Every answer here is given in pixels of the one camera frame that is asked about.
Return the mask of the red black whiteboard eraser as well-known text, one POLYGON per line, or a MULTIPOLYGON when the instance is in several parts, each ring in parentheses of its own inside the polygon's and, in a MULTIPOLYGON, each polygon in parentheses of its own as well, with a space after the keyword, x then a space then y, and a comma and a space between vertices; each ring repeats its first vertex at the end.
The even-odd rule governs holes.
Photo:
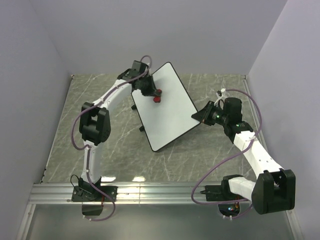
POLYGON ((161 97, 160 97, 160 96, 155 96, 155 97, 153 98, 153 101, 154 101, 155 103, 160 103, 160 102, 161 102, 161 97))

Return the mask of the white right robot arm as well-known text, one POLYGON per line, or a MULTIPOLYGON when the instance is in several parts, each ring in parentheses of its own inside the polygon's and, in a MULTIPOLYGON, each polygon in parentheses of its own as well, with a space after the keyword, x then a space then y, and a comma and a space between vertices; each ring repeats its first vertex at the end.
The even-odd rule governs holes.
POLYGON ((206 185, 202 191, 206 202, 234 204, 248 200, 260 215, 292 210, 295 207, 296 176, 280 166, 256 138, 253 128, 242 117, 242 101, 228 97, 223 107, 209 101, 191 116, 208 126, 218 124, 225 135, 244 155, 256 181, 240 174, 223 177, 219 185, 206 185))

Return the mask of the white whiteboard black frame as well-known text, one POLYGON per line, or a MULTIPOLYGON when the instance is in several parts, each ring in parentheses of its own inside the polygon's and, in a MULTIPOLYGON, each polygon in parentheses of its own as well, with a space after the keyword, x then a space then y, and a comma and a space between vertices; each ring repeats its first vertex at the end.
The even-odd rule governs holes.
POLYGON ((153 80, 156 88, 162 90, 159 103, 155 103, 153 97, 143 96, 139 90, 131 96, 150 148, 158 152, 200 122, 192 118, 198 110, 171 62, 158 68, 153 80))

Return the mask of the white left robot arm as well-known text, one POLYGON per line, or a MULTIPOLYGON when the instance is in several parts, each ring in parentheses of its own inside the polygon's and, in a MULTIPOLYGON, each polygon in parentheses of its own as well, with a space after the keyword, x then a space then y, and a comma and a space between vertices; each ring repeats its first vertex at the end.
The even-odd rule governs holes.
POLYGON ((71 128, 71 143, 73 147, 84 151, 84 164, 81 176, 78 178, 77 194, 83 194, 89 201, 115 199, 101 189, 100 163, 101 147, 111 134, 111 111, 132 92, 139 90, 145 97, 160 100, 162 91, 157 89, 150 72, 151 62, 135 60, 130 68, 121 73, 113 86, 94 102, 85 102, 81 112, 75 119, 79 124, 79 132, 83 140, 80 147, 75 142, 74 131, 71 128))

